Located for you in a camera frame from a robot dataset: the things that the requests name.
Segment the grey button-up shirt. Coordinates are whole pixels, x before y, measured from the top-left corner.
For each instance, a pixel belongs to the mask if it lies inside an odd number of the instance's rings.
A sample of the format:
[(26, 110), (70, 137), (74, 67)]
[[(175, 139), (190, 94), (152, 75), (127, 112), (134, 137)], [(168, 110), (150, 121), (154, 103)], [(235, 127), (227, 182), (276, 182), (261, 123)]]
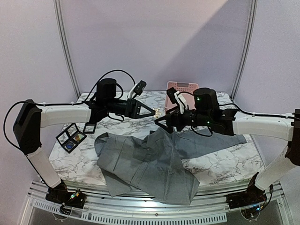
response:
[(144, 139), (103, 133), (94, 146), (112, 197), (139, 189), (162, 203), (190, 205), (199, 181), (182, 160), (243, 143), (242, 135), (201, 137), (192, 131), (170, 134), (158, 128)]

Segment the round green orange badge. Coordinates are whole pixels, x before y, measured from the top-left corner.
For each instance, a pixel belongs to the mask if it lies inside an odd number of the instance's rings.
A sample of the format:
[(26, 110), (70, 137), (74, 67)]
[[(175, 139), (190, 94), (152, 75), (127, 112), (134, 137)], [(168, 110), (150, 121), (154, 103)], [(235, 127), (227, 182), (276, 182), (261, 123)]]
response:
[(76, 136), (75, 136), (75, 140), (77, 141), (77, 142), (79, 142), (80, 140), (82, 140), (84, 138), (84, 136), (82, 135), (82, 134), (77, 134)]

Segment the round blue badge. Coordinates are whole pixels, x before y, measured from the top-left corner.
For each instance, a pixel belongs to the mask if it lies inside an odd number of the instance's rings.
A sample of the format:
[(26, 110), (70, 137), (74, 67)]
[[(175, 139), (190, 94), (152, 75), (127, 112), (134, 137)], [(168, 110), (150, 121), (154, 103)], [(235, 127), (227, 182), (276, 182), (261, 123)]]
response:
[(72, 144), (72, 143), (68, 143), (68, 144), (66, 145), (66, 148), (67, 148), (67, 149), (72, 149), (72, 148), (73, 148), (73, 144)]

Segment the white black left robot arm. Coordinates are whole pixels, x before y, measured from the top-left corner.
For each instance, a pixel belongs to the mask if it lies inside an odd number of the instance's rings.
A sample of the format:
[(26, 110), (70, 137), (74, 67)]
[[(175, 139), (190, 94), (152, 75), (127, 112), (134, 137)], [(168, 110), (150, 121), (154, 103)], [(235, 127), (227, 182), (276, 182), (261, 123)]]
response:
[(116, 96), (120, 85), (113, 78), (105, 78), (95, 85), (96, 92), (88, 94), (80, 103), (36, 103), (32, 99), (20, 101), (20, 111), (13, 124), (17, 149), (28, 159), (41, 180), (48, 187), (47, 201), (60, 205), (67, 214), (68, 208), (83, 209), (86, 194), (76, 189), (71, 192), (55, 171), (49, 160), (51, 150), (45, 150), (43, 141), (51, 127), (61, 128), (63, 124), (84, 123), (95, 127), (111, 113), (122, 118), (141, 119), (155, 115), (155, 111), (136, 100), (146, 87), (141, 80), (134, 84), (125, 100)]

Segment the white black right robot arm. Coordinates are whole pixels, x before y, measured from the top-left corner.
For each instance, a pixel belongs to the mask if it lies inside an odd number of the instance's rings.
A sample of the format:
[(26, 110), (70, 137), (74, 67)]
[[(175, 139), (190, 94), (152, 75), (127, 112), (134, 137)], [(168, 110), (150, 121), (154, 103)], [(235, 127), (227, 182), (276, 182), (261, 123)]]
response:
[(265, 136), (287, 142), (283, 151), (262, 171), (252, 176), (245, 191), (228, 194), (226, 202), (230, 209), (251, 207), (260, 212), (270, 203), (273, 195), (273, 183), (293, 168), (300, 165), (300, 111), (292, 113), (270, 114), (246, 112), (237, 105), (218, 102), (216, 91), (210, 88), (198, 88), (191, 93), (194, 109), (189, 109), (180, 91), (170, 88), (166, 91), (171, 102), (176, 104), (155, 124), (168, 133), (181, 131), (190, 126), (207, 127), (211, 134)]

